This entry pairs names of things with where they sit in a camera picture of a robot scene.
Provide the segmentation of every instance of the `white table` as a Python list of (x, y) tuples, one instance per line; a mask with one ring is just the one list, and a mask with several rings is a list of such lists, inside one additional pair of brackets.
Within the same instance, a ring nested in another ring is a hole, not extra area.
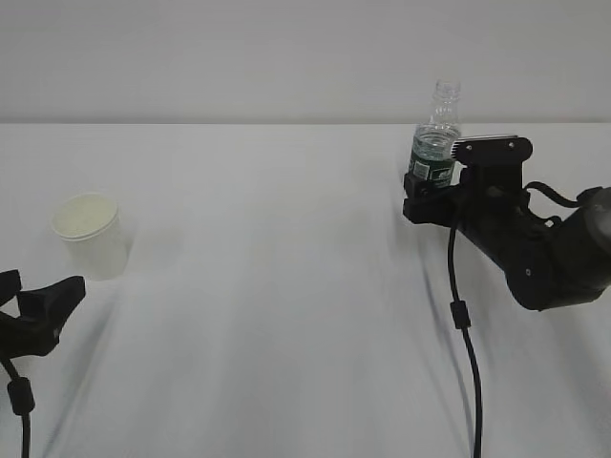
[[(118, 198), (134, 240), (120, 279), (88, 282), (58, 348), (18, 360), (32, 456), (467, 457), (447, 231), (401, 216), (412, 127), (0, 127), (1, 268), (30, 289), (71, 275), (48, 221), (84, 191)], [(526, 180), (566, 196), (611, 181), (611, 125), (465, 132), (528, 136)], [(529, 312), (462, 237), (456, 261), (484, 456), (610, 456), (611, 293)], [(0, 454), (17, 456), (2, 396)]]

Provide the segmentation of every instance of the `green bottle label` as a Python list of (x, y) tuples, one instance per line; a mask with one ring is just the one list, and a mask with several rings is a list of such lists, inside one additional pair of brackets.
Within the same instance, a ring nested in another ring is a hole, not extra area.
[(435, 188), (445, 188), (452, 183), (454, 170), (454, 160), (430, 160), (420, 157), (414, 150), (411, 150), (410, 168), (408, 173), (432, 181)]

